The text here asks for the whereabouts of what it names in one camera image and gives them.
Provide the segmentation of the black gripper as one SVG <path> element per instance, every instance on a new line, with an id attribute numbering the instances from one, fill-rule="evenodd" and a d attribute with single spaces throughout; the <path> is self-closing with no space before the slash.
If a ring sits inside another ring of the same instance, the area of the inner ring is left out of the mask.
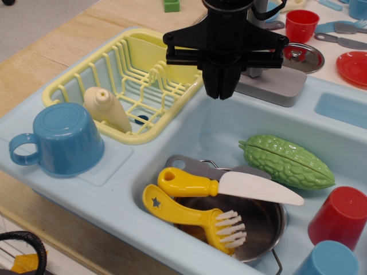
<path id="1" fill-rule="evenodd" d="M 201 22 L 163 35 L 168 64 L 203 69 L 206 94 L 222 100 L 232 97 L 247 68 L 281 68 L 289 39 L 249 22 L 247 14 L 265 21 L 284 8 L 285 1 L 264 12 L 255 1 L 204 1 L 203 5 L 208 12 Z M 204 68 L 205 64 L 224 67 L 221 95 L 219 68 Z"/>

